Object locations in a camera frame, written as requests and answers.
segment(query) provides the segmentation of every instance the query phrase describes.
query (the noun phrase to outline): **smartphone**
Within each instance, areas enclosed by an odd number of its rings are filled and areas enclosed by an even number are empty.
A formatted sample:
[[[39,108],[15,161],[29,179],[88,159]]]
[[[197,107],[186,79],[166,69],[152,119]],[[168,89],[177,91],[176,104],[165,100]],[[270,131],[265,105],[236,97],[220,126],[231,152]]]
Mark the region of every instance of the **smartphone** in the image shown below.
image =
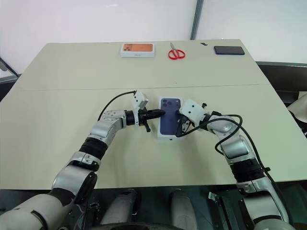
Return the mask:
[[[165,111],[165,114],[158,121],[159,139],[174,140],[178,128],[180,115],[178,110],[181,107],[181,99],[176,97],[162,97],[159,101],[159,108]]]
[[[215,46],[214,50],[216,54],[221,55],[245,55],[240,46]]]

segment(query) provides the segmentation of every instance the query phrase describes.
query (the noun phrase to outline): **scissors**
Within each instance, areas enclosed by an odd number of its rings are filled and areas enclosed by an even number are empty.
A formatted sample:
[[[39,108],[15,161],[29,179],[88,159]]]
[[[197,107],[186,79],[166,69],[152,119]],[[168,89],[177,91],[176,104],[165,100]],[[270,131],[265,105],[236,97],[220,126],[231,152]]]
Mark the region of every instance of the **scissors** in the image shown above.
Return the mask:
[[[180,49],[176,49],[173,45],[173,43],[171,43],[171,47],[172,49],[168,52],[168,57],[172,60],[177,60],[177,59],[182,59],[186,56],[185,52],[183,52]]]

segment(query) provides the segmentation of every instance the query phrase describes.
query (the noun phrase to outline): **white wall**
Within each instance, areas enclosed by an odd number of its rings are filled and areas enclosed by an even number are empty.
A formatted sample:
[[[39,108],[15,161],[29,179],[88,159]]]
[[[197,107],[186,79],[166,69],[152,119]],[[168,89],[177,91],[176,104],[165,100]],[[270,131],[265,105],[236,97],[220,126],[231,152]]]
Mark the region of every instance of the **white wall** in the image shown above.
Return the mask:
[[[196,6],[196,0],[0,1],[0,55],[18,73],[50,42],[188,40]]]
[[[307,0],[204,0],[196,38],[239,38],[256,61],[307,63]]]

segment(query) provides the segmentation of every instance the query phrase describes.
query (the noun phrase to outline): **black smartphone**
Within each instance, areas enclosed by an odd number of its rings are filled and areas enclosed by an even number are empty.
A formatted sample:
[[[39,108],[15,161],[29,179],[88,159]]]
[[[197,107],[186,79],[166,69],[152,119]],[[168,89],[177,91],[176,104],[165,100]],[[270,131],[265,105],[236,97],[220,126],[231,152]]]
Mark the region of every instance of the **black smartphone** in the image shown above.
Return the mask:
[[[240,46],[215,46],[214,50],[216,54],[222,55],[245,55]]]

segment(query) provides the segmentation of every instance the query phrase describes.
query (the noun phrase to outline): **robotic arm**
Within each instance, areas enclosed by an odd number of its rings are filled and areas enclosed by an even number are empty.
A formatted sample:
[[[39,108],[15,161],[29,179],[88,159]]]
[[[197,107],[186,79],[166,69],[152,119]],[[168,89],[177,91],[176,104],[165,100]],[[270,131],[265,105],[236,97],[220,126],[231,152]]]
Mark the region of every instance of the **robotic arm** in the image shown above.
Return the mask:
[[[201,129],[214,133],[219,140],[231,136],[221,143],[221,149],[237,181],[237,188],[245,195],[239,204],[246,226],[253,229],[261,225],[271,229],[268,227],[273,223],[275,227],[272,229],[281,229],[280,226],[283,229],[294,229],[288,224],[287,211],[271,180],[264,174],[254,150],[238,132],[233,134],[237,129],[237,125],[231,122],[233,118],[217,112],[209,113],[205,107],[206,104],[200,106],[189,99],[180,108],[179,113],[195,126],[208,123]],[[184,125],[181,130],[186,130],[186,123]]]
[[[145,108],[146,96],[136,91],[132,111],[106,111],[93,126],[91,133],[56,176],[51,192],[36,195],[13,210],[0,216],[1,230],[53,230],[58,227],[74,204],[90,196],[96,181],[95,172],[115,134],[130,125],[150,128],[148,119],[161,117],[165,112]]]
[[[56,176],[51,192],[36,195],[2,214],[0,229],[56,229],[74,204],[81,204],[90,196],[97,181],[95,172],[117,131],[136,125],[145,126],[149,132],[147,120],[161,117],[165,113],[159,109],[146,110],[147,102],[146,96],[137,91],[132,99],[131,111],[104,112],[79,151],[73,154]],[[207,124],[202,129],[216,134],[220,140],[230,137],[221,143],[221,147],[237,180],[236,185],[245,195],[239,204],[247,226],[257,230],[293,230],[288,224],[287,211],[270,179],[264,174],[254,150],[243,136],[238,132],[234,134],[238,127],[231,122],[233,118],[217,112],[209,113],[205,104],[200,106],[192,100],[187,100],[179,112],[184,115],[184,122],[181,122],[183,131],[187,130],[187,122],[190,121],[195,126]]]

